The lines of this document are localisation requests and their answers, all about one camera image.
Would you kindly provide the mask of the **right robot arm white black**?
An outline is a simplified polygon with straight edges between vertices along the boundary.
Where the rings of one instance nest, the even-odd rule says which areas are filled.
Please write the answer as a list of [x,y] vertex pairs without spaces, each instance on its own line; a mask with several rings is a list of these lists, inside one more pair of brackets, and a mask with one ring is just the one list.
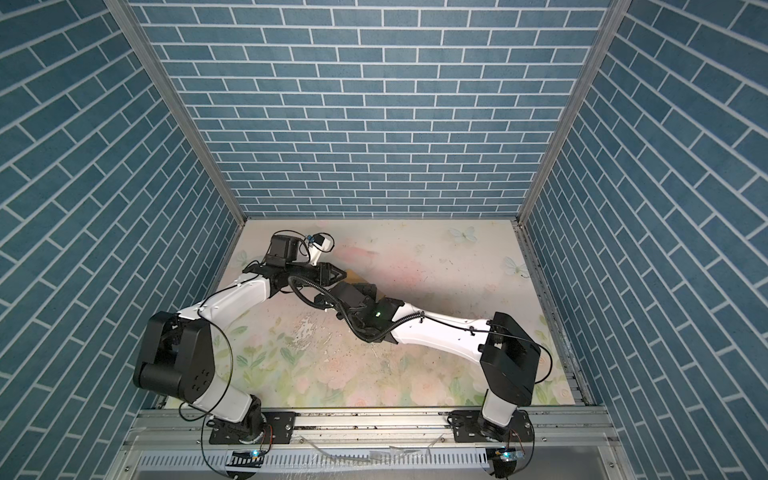
[[508,314],[463,319],[422,310],[391,297],[376,297],[372,284],[340,282],[325,294],[353,334],[366,343],[418,345],[480,367],[488,389],[477,425],[489,439],[507,441],[518,408],[529,406],[543,347]]

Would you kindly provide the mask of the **brown cardboard paper box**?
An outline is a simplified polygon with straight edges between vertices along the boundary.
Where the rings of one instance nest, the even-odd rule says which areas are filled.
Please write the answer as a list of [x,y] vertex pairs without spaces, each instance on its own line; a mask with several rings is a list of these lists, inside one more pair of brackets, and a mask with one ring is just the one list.
[[376,285],[368,282],[361,275],[359,275],[353,270],[346,271],[345,281],[351,284],[352,286],[354,286],[357,290],[359,290],[362,294],[366,296],[372,296],[372,297],[377,296]]

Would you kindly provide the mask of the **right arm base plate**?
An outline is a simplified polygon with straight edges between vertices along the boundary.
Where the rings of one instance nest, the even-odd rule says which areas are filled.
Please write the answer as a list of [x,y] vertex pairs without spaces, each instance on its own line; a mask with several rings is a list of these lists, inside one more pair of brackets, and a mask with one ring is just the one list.
[[528,443],[535,439],[533,424],[525,410],[516,410],[506,426],[485,419],[479,409],[454,410],[447,420],[456,443]]

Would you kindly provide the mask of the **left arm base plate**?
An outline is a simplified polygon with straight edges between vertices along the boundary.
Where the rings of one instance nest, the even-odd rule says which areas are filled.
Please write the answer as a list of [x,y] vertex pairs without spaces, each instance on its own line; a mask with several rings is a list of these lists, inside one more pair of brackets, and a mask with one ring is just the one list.
[[211,445],[289,444],[297,414],[292,411],[255,411],[239,423],[213,418],[206,423],[211,428]]

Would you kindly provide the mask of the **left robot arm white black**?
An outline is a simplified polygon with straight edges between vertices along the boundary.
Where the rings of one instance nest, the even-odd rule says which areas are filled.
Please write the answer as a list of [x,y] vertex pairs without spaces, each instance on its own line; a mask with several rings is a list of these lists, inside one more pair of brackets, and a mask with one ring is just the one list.
[[199,411],[199,420],[234,443],[262,442],[271,429],[260,400],[220,378],[214,343],[221,341],[234,366],[236,355],[228,327],[253,307],[283,293],[292,277],[322,287],[345,278],[343,270],[321,256],[335,247],[327,232],[304,235],[279,230],[262,259],[249,262],[228,286],[179,311],[160,311],[144,330],[133,383],[156,394],[176,398]]

